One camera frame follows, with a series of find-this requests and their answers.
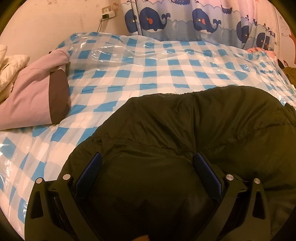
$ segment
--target wrinkled plastic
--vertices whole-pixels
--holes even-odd
[[[36,178],[56,179],[73,149],[119,107],[80,113],[82,106],[98,110],[99,104],[111,103],[108,97],[122,105],[143,94],[180,94],[229,84],[262,88],[283,105],[296,106],[295,88],[264,52],[98,33],[74,34],[59,47],[71,55],[69,117],[57,126],[0,131],[0,208],[22,237]]]

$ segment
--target stitched seam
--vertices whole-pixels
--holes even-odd
[[[263,128],[259,128],[259,129],[255,130],[255,131],[251,132],[251,133],[248,133],[248,134],[244,135],[241,138],[237,138],[235,141],[227,141],[225,143],[222,143],[222,144],[219,144],[219,145],[215,145],[215,146],[213,146],[211,148],[205,148],[205,150],[206,151],[210,151],[210,150],[213,150],[213,149],[218,149],[218,148],[221,148],[221,147],[225,147],[226,145],[229,145],[229,144],[237,143],[237,142],[239,142],[239,141],[247,138],[248,136],[255,134],[258,131],[261,131],[261,130],[264,130],[264,129],[267,129],[267,128],[270,128],[270,127],[275,127],[275,126],[292,126],[292,127],[294,127],[296,129],[296,127],[293,126],[292,124],[266,126],[266,127],[263,127]]]
[[[148,145],[148,144],[145,144],[145,143],[142,143],[142,142],[139,142],[139,141],[135,141],[135,140],[132,140],[132,139],[129,139],[129,138],[118,138],[118,137],[110,137],[110,136],[98,136],[98,137],[95,137],[95,139],[97,138],[108,138],[108,139],[112,139],[112,140],[127,140],[127,141],[130,141],[130,142],[134,142],[134,143],[137,143],[137,144],[141,144],[141,145],[144,145],[144,146],[148,146],[148,147],[154,147],[154,148],[157,148],[157,149],[162,149],[162,150],[170,150],[170,151],[174,151],[178,154],[182,154],[182,153],[193,153],[192,151],[179,151],[179,150],[176,150],[174,148],[163,148],[163,147],[159,147],[159,146],[155,146],[155,145]]]

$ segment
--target blue and white checkered bedsheet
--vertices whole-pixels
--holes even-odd
[[[68,117],[0,131],[0,207],[22,237],[34,181],[56,179],[73,149],[131,97],[249,85],[296,106],[295,88],[264,52],[98,33],[73,34],[59,47],[71,54]]]

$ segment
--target pink pillowcase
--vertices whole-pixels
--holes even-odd
[[[276,54],[274,53],[274,51],[270,51],[270,50],[265,50],[263,48],[259,48],[259,47],[253,47],[247,50],[247,52],[249,53],[255,53],[255,52],[266,52],[267,56],[276,60]]]
[[[57,49],[20,71],[12,93],[0,104],[0,130],[58,124],[66,117],[69,59],[66,49]]]

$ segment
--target black nylon fabric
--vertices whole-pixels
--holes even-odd
[[[192,165],[203,152],[224,173],[259,178],[274,236],[296,205],[296,111],[247,86],[131,98],[69,156],[74,183],[100,152],[103,166],[87,201],[106,241],[191,240],[211,216]]]

